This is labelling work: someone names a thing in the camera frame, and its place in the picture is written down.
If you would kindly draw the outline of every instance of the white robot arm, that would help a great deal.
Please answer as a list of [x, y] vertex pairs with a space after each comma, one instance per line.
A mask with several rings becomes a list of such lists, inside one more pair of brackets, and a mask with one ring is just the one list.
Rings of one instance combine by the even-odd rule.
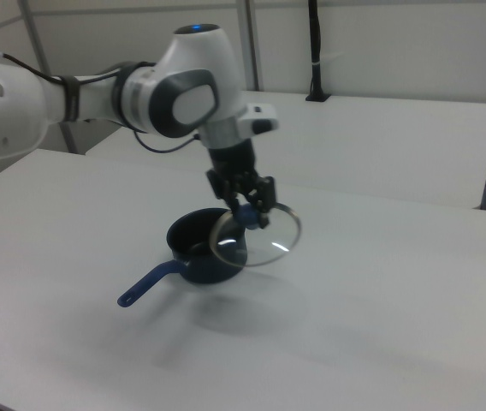
[[233, 210], [243, 194], [262, 215], [275, 205], [273, 179], [254, 169], [250, 137], [277, 128], [276, 113], [269, 104], [243, 103], [234, 53], [220, 27], [182, 27], [158, 64], [128, 65], [102, 80], [36, 74], [0, 64], [0, 158], [31, 151], [51, 124], [63, 121], [107, 119], [169, 138], [197, 129], [213, 163], [207, 176], [217, 198]]

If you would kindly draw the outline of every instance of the black cable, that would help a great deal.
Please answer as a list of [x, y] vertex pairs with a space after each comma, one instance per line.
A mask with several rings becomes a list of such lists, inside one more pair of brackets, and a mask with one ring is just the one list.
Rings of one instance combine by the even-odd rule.
[[[49, 81], [50, 83], [53, 83], [53, 84], [58, 84], [60, 86], [62, 86], [64, 83], [62, 82], [62, 80], [60, 79], [57, 79], [51, 75], [47, 75], [45, 73], [42, 73], [41, 71], [33, 68], [33, 67], [30, 67], [28, 64], [22, 62], [21, 60], [19, 60], [18, 58], [15, 58], [9, 54], [6, 54], [6, 53], [3, 53], [3, 58], [7, 59], [7, 60], [10, 60], [11, 62], [23, 67], [24, 69], [30, 71], [32, 74], [35, 74], [37, 75], [38, 77], [44, 79], [44, 80], [47, 80]], [[83, 86], [85, 84], [90, 84], [90, 83], [95, 83], [97, 81], [101, 81], [101, 80], [106, 80], [106, 79], [109, 79], [111, 77], [116, 77], [117, 76], [117, 71], [113, 72], [113, 73], [109, 73], [109, 74], [105, 74], [105, 75], [101, 75], [99, 77], [95, 77], [95, 78], [92, 78], [92, 79], [87, 79], [87, 80], [81, 80], [80, 81], [80, 84]]]
[[184, 143], [180, 144], [177, 147], [169, 148], [168, 150], [158, 150], [157, 148], [151, 148], [144, 141], [142, 141], [139, 137], [139, 134], [136, 131], [133, 130], [133, 133], [134, 133], [134, 138], [137, 139], [137, 141], [140, 143], [141, 146], [143, 146], [149, 152], [156, 152], [156, 153], [159, 153], [159, 154], [165, 154], [165, 153], [168, 153], [168, 152], [176, 152], [177, 150], [180, 150], [182, 147], [185, 147], [188, 144], [190, 144], [192, 141], [199, 140], [199, 136], [197, 134], [195, 134], [190, 140], [185, 141]]

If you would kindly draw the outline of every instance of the blue handle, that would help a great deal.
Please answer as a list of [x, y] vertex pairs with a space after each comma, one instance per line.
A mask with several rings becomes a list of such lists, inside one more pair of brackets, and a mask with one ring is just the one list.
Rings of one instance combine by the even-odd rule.
[[182, 273], [186, 270], [186, 265], [172, 259], [166, 263], [162, 263], [143, 276], [133, 287], [131, 287], [125, 294], [117, 299], [117, 303], [122, 307], [130, 307], [137, 301], [146, 291], [151, 289], [159, 280], [172, 272]]
[[240, 206], [234, 215], [234, 219], [237, 223], [247, 229], [257, 229], [259, 227], [258, 213], [250, 204]]

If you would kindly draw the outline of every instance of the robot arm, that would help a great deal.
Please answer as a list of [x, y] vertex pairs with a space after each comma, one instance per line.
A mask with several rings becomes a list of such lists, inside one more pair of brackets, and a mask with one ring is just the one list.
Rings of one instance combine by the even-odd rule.
[[108, 119], [169, 138], [197, 129], [217, 198], [236, 211], [242, 194], [258, 211], [259, 225], [268, 223], [274, 181], [254, 169], [250, 137], [277, 128], [276, 113], [269, 104], [243, 103], [234, 53], [220, 27], [178, 29], [157, 65], [129, 65], [100, 81], [61, 79], [0, 64], [0, 158], [31, 151], [62, 121]]

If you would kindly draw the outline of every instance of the white table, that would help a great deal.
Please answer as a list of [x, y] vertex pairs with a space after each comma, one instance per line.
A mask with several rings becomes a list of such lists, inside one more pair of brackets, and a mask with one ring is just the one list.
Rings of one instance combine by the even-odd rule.
[[166, 277], [202, 175], [36, 151], [0, 174], [0, 403], [15, 410], [486, 410], [486, 211], [279, 185], [294, 252]]
[[[486, 104], [389, 98], [244, 92], [246, 102], [272, 103], [279, 130], [254, 139], [258, 171], [279, 182], [444, 206], [481, 204], [486, 179]], [[180, 144], [150, 135], [165, 148]], [[206, 150], [193, 143], [150, 154], [120, 129], [88, 156], [204, 173]]]

